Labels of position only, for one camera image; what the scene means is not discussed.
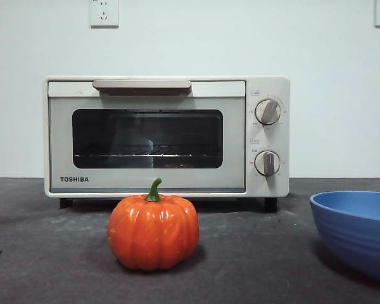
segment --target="gray surface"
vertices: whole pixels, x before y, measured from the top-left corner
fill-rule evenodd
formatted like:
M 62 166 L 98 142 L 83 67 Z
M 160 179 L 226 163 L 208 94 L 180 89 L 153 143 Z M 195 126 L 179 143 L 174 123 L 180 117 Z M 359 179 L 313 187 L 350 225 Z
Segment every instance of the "gray surface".
M 380 303 L 380 282 L 321 243 L 308 202 L 331 190 L 380 191 L 380 179 L 292 179 L 279 211 L 258 201 L 196 201 L 195 254 L 169 271 L 131 271 L 111 254 L 115 202 L 59 210 L 42 179 L 0 179 L 0 304 Z

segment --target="control knob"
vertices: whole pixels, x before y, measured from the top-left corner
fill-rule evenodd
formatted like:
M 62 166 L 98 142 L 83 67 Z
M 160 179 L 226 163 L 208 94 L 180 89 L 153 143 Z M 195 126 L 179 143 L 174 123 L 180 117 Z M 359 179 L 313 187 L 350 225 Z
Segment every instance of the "control knob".
M 272 176 L 279 171 L 280 159 L 274 152 L 263 151 L 255 158 L 255 168 L 264 176 Z
M 256 119 L 263 125 L 272 125 L 280 118 L 280 106 L 276 100 L 264 99 L 255 108 Z

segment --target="bowl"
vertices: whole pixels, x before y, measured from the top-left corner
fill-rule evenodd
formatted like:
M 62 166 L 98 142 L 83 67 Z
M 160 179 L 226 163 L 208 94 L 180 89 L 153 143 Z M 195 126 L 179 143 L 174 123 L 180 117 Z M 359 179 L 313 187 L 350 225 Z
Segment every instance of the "bowl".
M 315 225 L 330 251 L 380 280 L 380 192 L 318 193 L 310 202 Z

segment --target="toaster oven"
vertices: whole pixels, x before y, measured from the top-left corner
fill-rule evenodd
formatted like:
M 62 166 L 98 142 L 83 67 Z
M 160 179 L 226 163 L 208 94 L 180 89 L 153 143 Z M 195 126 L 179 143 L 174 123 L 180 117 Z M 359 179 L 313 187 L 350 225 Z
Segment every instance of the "toaster oven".
M 48 77 L 45 193 L 276 198 L 289 191 L 284 77 Z

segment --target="green stem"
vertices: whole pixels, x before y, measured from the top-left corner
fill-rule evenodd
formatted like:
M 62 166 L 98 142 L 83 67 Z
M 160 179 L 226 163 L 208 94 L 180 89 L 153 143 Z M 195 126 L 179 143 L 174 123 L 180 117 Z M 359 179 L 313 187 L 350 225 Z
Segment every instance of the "green stem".
M 147 201 L 160 201 L 160 197 L 158 194 L 158 186 L 161 182 L 162 180 L 160 179 L 160 177 L 158 177 L 157 179 L 153 181 L 152 186 L 151 186 L 151 191 L 145 197 Z

